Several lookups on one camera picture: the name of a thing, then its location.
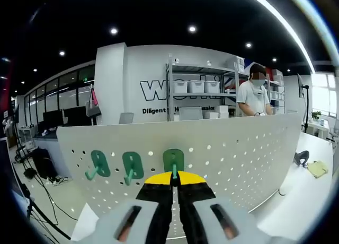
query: green pegboard hook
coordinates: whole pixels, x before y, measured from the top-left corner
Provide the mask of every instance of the green pegboard hook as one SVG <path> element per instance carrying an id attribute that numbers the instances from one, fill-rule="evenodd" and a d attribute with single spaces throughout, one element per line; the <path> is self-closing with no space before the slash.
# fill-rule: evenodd
<path id="1" fill-rule="evenodd" d="M 88 180 L 94 179 L 96 174 L 99 174 L 102 177 L 109 177 L 111 175 L 104 153 L 99 150 L 93 150 L 91 158 L 95 168 L 91 174 L 88 173 L 88 170 L 85 171 L 85 176 Z"/>
<path id="2" fill-rule="evenodd" d="M 185 170 L 184 153 L 178 149 L 166 150 L 163 154 L 164 171 L 171 171 L 173 179 L 177 178 L 177 171 Z"/>
<path id="3" fill-rule="evenodd" d="M 132 179 L 142 179 L 144 177 L 144 170 L 142 169 L 141 157 L 136 152 L 125 152 L 122 155 L 122 162 L 125 166 L 126 177 L 124 177 L 125 184 L 129 186 Z"/>

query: black ceiling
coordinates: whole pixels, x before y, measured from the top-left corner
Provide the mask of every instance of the black ceiling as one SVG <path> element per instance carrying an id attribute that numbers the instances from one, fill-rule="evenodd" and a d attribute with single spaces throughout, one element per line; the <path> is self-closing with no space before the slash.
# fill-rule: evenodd
<path id="1" fill-rule="evenodd" d="M 315 29 L 291 0 L 268 0 L 287 19 L 312 60 L 330 60 Z M 95 59 L 98 47 L 174 44 L 210 48 L 286 71 L 304 56 L 280 22 L 254 0 L 1 0 L 1 76 L 13 65 L 11 95 Z M 188 26 L 197 33 L 188 33 Z M 119 33 L 112 36 L 111 27 Z M 252 49 L 246 49 L 250 41 Z M 58 52 L 64 50 L 65 57 Z M 293 69 L 309 73 L 308 67 Z"/>

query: white pegboard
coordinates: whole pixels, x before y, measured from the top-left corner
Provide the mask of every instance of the white pegboard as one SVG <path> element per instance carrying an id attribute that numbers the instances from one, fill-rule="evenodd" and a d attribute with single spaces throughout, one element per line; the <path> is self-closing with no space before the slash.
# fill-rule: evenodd
<path id="1" fill-rule="evenodd" d="M 250 211 L 282 184 L 293 162 L 300 134 L 297 114 L 193 120 L 112 126 L 63 127 L 58 141 L 74 180 L 98 215 L 135 198 L 145 179 L 164 172 L 163 153 L 180 149 L 185 171 L 207 180 L 216 196 L 226 196 L 235 206 Z M 91 152 L 102 151 L 111 175 L 92 181 Z M 124 184 L 124 152 L 141 156 L 144 178 Z M 174 190 L 172 223 L 168 238 L 183 236 L 179 205 Z"/>

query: white desk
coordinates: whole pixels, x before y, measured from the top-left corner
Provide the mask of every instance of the white desk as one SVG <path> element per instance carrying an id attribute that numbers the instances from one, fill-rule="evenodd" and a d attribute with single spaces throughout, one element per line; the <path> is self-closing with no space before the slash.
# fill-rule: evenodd
<path id="1" fill-rule="evenodd" d="M 328 137 L 328 132 L 329 132 L 329 125 L 328 121 L 324 120 L 324 125 L 320 125 L 320 120 L 319 121 L 309 121 L 308 122 L 308 134 L 314 135 L 316 130 L 319 130 L 319 138 L 326 140 Z"/>
<path id="2" fill-rule="evenodd" d="M 275 194 L 251 213 L 256 217 L 259 229 L 269 235 L 299 240 L 319 218 L 327 201 L 333 169 L 331 143 L 301 133 L 297 152 L 303 150 L 310 153 L 308 162 L 322 160 L 328 167 L 328 173 L 315 179 L 307 169 L 291 165 L 280 188 L 280 192 L 286 195 Z M 86 204 L 75 226 L 72 240 L 77 241 L 91 234 L 97 220 L 96 214 Z M 179 244 L 185 243 L 185 239 L 167 242 Z"/>

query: face mask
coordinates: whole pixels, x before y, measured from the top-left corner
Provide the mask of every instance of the face mask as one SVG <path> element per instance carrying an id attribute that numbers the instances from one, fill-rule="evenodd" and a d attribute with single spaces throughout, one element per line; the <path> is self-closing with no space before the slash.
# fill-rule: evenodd
<path id="1" fill-rule="evenodd" d="M 265 84 L 265 80 L 252 80 L 255 86 L 262 86 Z"/>

